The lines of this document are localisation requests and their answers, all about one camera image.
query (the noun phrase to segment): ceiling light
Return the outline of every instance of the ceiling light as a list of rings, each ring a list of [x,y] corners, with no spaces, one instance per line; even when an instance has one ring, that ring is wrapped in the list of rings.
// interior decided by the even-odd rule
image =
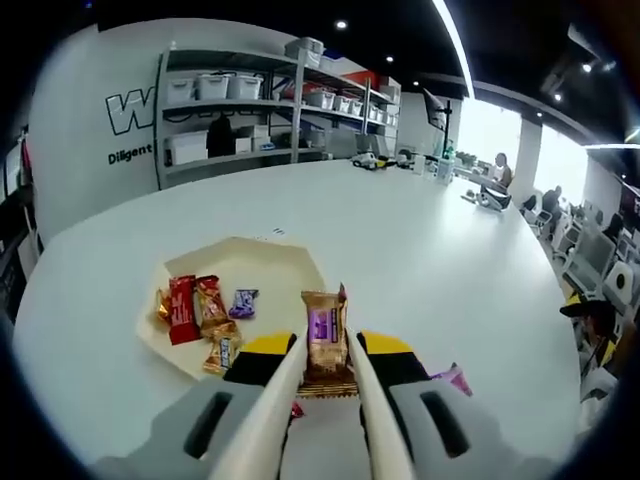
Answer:
[[[640,150],[637,143],[603,143],[600,145],[585,145],[587,150]]]
[[[464,83],[467,84],[467,93],[469,94],[469,98],[471,100],[475,100],[476,96],[473,92],[473,80],[471,80],[471,70],[469,69],[469,62],[467,61],[467,56],[464,53],[462,40],[460,40],[460,34],[458,33],[456,24],[453,21],[451,12],[449,12],[447,5],[444,3],[444,0],[431,1],[436,7],[436,10],[438,10],[438,14],[442,19],[442,23],[444,23],[444,26],[447,29],[447,33],[449,34],[449,38],[451,39],[451,43],[453,43],[453,48],[456,50],[458,62],[460,63],[460,68],[462,69],[462,76],[464,77]]]
[[[640,128],[636,128],[631,134],[624,139],[624,143],[628,143],[633,140],[640,133]]]

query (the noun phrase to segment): black bag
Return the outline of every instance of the black bag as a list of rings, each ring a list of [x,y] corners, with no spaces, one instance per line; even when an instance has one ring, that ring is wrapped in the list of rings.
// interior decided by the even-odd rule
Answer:
[[[207,156],[233,155],[236,153],[236,143],[231,131],[231,122],[224,115],[211,122],[207,132]]]

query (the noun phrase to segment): candy bar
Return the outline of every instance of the candy bar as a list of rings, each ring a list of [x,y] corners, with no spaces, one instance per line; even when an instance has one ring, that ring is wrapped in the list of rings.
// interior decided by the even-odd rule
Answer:
[[[196,291],[202,317],[200,332],[205,337],[211,337],[218,325],[229,321],[220,296],[218,277],[210,275],[198,278],[196,280]]]
[[[171,294],[169,290],[158,289],[156,292],[156,317],[162,323],[171,326]]]
[[[242,337],[236,324],[229,320],[215,327],[212,333],[213,346],[202,368],[209,373],[224,375],[236,358]]]
[[[253,299],[257,296],[258,290],[236,290],[229,316],[238,319],[253,317],[255,315]]]
[[[194,275],[175,277],[169,281],[171,291],[171,330],[169,338],[172,345],[192,342],[200,338],[198,325],[193,312]]]
[[[340,285],[337,294],[302,292],[307,306],[308,356],[301,397],[357,395],[358,387],[349,364],[346,316],[347,296]]]

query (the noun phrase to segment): window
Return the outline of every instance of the window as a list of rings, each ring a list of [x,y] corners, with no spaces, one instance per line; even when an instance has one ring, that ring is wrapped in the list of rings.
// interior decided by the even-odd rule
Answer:
[[[545,125],[542,127],[538,169],[533,185],[542,193],[560,185],[562,196],[573,205],[580,205],[587,178],[587,160],[584,148]]]
[[[491,103],[465,98],[462,102],[460,134],[456,150],[493,163],[500,152],[515,172],[520,146],[522,118],[519,113]]]

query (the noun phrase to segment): logo on wall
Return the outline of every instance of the logo on wall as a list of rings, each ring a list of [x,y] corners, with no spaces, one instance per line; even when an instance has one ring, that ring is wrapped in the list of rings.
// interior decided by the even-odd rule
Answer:
[[[155,87],[147,88],[146,92],[138,88],[124,97],[118,94],[105,98],[114,135],[130,132],[133,125],[138,130],[153,126],[153,90]]]

